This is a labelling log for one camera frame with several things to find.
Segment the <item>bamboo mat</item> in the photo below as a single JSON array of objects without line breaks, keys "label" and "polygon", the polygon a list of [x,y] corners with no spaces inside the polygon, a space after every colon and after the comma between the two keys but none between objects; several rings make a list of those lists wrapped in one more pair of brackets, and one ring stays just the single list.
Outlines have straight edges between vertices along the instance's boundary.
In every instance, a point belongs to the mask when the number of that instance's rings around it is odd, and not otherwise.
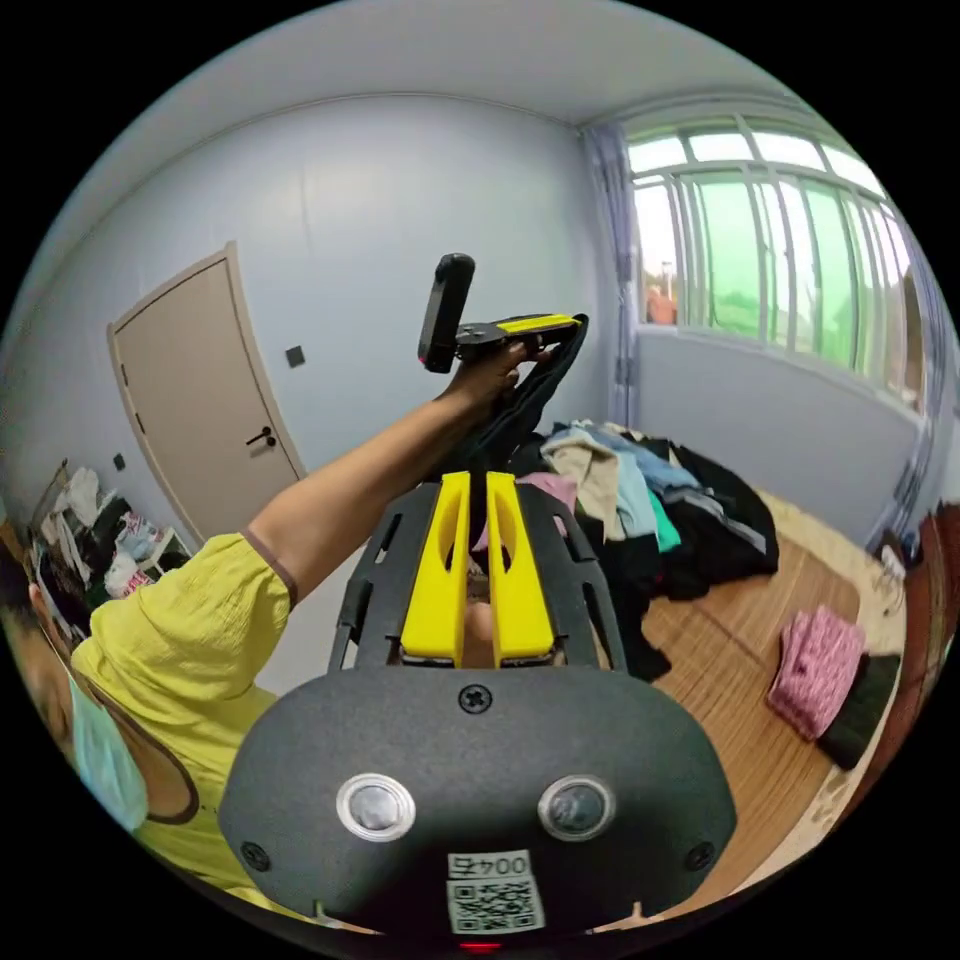
[{"label": "bamboo mat", "polygon": [[736,890],[773,852],[814,801],[832,763],[766,705],[783,624],[826,604],[852,623],[856,587],[781,536],[773,577],[717,587],[701,600],[657,600],[643,631],[673,669],[656,686],[702,725],[726,772],[737,829],[697,893],[664,918]]}]

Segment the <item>window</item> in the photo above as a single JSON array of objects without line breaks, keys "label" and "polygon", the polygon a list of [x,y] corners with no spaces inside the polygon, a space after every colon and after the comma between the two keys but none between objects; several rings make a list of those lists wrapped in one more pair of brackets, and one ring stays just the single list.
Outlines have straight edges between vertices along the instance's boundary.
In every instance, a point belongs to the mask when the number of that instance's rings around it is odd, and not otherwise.
[{"label": "window", "polygon": [[900,222],[862,160],[731,117],[630,146],[648,323],[818,358],[919,408],[920,311]]}]

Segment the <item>white plastic bag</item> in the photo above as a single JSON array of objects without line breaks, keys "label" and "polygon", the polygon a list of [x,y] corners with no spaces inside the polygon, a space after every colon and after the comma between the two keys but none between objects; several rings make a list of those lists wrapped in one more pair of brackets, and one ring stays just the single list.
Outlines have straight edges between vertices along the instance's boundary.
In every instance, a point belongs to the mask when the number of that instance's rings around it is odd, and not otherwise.
[{"label": "white plastic bag", "polygon": [[114,600],[122,600],[144,584],[153,581],[137,566],[137,561],[124,550],[118,550],[103,578],[107,593]]},{"label": "white plastic bag", "polygon": [[163,531],[138,513],[123,515],[123,529],[117,535],[117,550],[129,553],[137,563],[149,560],[163,540]]}]

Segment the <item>door handle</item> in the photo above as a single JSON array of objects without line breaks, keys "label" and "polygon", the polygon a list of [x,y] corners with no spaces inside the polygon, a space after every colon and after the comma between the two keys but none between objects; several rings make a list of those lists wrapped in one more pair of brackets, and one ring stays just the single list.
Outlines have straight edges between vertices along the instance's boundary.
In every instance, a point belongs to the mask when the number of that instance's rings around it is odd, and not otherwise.
[{"label": "door handle", "polygon": [[258,440],[266,440],[268,447],[275,447],[277,445],[277,438],[273,435],[273,431],[269,427],[264,427],[255,437],[251,437],[247,441],[247,446],[252,446]]}]

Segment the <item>pink clothing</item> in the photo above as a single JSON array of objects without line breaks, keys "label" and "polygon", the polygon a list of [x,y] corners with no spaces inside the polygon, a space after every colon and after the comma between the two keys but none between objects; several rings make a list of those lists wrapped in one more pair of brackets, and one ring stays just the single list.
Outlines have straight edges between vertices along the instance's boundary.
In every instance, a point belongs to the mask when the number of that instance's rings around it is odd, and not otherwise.
[{"label": "pink clothing", "polygon": [[861,627],[827,607],[798,613],[783,629],[767,704],[805,740],[823,736],[850,693],[864,642]]},{"label": "pink clothing", "polygon": [[[545,493],[549,493],[551,497],[555,497],[561,503],[566,504],[567,509],[573,513],[574,507],[577,505],[577,484],[570,477],[561,477],[556,473],[530,473],[525,477],[520,477],[517,480],[517,483],[531,483],[535,487],[539,487]],[[557,525],[557,529],[560,531],[562,536],[567,535],[567,531],[563,526],[563,521],[559,517],[554,517],[554,522]],[[484,524],[483,533],[480,534],[480,539],[477,540],[474,550],[486,550],[487,548],[487,526]]]}]

